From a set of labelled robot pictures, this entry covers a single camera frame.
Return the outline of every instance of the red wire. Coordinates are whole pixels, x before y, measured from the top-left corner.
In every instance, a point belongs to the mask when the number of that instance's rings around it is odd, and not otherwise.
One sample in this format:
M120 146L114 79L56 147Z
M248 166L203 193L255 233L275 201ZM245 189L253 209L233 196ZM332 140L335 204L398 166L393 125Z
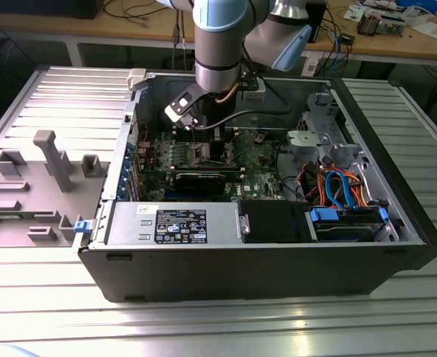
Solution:
M314 192L315 190L317 190L317 186L314 186L314 188L307 193L306 197L310 196L311 193Z

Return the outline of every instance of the desk clutter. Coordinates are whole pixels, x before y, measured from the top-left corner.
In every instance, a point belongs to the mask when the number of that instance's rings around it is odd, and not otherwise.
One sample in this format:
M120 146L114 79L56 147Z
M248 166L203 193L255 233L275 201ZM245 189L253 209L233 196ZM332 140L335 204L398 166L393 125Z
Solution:
M401 36L411 27L437 39L436 0L365 0L350 5L343 18L358 22L360 35Z

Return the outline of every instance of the cable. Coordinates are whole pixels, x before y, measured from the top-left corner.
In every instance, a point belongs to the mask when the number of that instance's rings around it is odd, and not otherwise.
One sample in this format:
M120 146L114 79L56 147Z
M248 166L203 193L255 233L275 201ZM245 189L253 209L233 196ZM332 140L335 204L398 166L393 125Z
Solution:
M345 197L345 201L347 202L347 205L349 207L355 207L355 201L352 198L351 194L349 193L349 185L347 182L347 179L345 178L345 175L343 173L341 173L340 171L331 171L329 172L328 176L325 178L325 193L326 196L331 200L331 202L333 202L337 207L340 207L340 209L342 210L342 205L334 200L334 197L331 194L331 178L332 176L338 175L340 176L341 180L342 180L342 190L344 191L344 197Z
M228 92L228 94L224 98L222 98L222 99L215 99L215 103L216 104L222 104L222 103L225 103L226 101L228 101L233 96L233 94L236 93L236 91L238 90L239 86L240 86L240 83L236 83L233 86L233 88L230 89L230 91Z
M173 44L173 50L172 50L172 69L175 71L175 50L176 46L180 42L180 26L179 26L179 14L180 11L175 11L175 25L173 26L173 32L172 32L172 44Z
M339 40L337 39L337 35L332 30L328 30L328 31L334 36L334 41L336 43L336 56L334 57L334 62L332 63L331 71L328 74L328 77L330 77L333 74L334 69L336 68L336 64L338 60L337 57L339 56L339 52L340 52L340 44L339 44Z
M15 42L15 40L5 31L3 28L0 27L0 31L7 37L15 46L18 48L18 50L25 56L25 58L33 65L33 67L36 67L36 62L34 62L31 57L29 57L26 52L23 51L21 47Z
M283 187L290 191L291 193L293 193L293 195L297 196L297 193L295 192L295 190L293 190L291 187L289 187L287 184L285 184L283 182L283 180L281 180L281 177L279 175L279 171L278 171L278 158L279 158L279 154L281 153L281 148L283 147L283 144L286 142L287 138L285 137L280 145L278 146L278 149L276 150L276 156L275 156L275 171L276 171L276 176L278 177L278 181L280 181L283 184Z
M144 16L147 16L147 15L152 15L153 13L158 13L159 11L170 9L169 7L162 7L160 9L158 9L158 10L150 11L149 13L140 13L138 15L131 15L131 16L116 15L114 13L110 13L107 10L107 6L109 4L111 4L112 2L114 2L114 1L115 0L109 0L108 2L106 2L104 4L104 7L103 7L103 12L106 13L107 15L109 15L109 16L112 16L112 17L115 17L115 18L118 18L118 19L134 19L134 18L137 18L137 17L144 17ZM132 6L132 7L128 7L126 11L129 11L130 9L133 9L135 7L142 7L142 6L146 6L146 5L135 5L135 6Z
M433 79L437 80L437 77L436 77L432 72L430 72L430 68L429 68L429 67L427 67L427 66L424 65L423 68L424 68L424 70L428 73L428 75L429 75L430 77L432 77Z
M185 45L185 21L183 16L183 11L180 11L180 22L182 23L183 69L187 71L187 46Z
M246 59L249 61L249 63L246 64L248 69L253 72L257 77L261 78L263 80L264 85L276 96L278 99L286 106L286 109L283 110L257 110L257 109L249 109L249 110L243 110L238 113L234 113L232 115L229 115L228 117L216 122L215 124L208 125L208 126L198 126L195 128L195 130L209 130L216 128L217 126L220 126L227 121L230 121L231 119L235 119L237 117L240 117L245 114L268 114L268 115L285 115L291 112L291 107L288 104L288 102L261 76L258 74L258 72L255 70L254 66L252 65L251 57L249 56L248 51L245 48L245 45L243 44L243 51L245 53Z
M333 27L334 27L334 33L336 34L336 37L340 38L340 35L341 35L342 31L340 30L339 25L334 21L334 17L332 16L332 13L329 11L329 9L326 7L325 10L328 12L329 17L331 18L331 20L322 19L322 21L326 21L326 22L331 23L333 25ZM327 28L329 28L329 27L327 25L321 25L320 28L326 28L326 30L327 30ZM324 68L326 70L326 65L328 64L328 61L331 58L331 54L334 52L336 46L337 46L337 43L334 42L334 45L332 47L332 51L329 52L328 58L325 60L324 65L317 71L316 74L318 74L322 70L322 68Z
M437 101L437 82L433 86L432 91L430 92L430 95L428 96L427 104L425 105L425 112L429 112L432 110L432 107L435 105Z

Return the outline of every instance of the electronic equipment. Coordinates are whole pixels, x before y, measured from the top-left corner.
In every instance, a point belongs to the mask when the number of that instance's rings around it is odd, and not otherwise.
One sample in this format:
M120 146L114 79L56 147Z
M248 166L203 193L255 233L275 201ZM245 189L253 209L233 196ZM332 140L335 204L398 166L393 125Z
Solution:
M14 111L31 127L1 121L0 246L74 240L114 302L368 294L437 256L428 184L396 165L437 134L403 90L257 73L302 52L304 1L163 2L194 7L195 76L52 68ZM432 142L381 142L399 121Z
M309 16L307 23L312 27L312 31L309 36L309 43L314 43L319 34L319 26L321 25L322 18L324 17L327 3L325 0L307 0L306 11Z
M93 19L104 0L0 0L0 13Z
M368 294L437 255L437 232L369 130L352 82L274 79L295 98L293 113L195 132L160 110L193 79L135 79L135 114L101 206L74 241L108 300ZM239 109L275 100L244 98Z

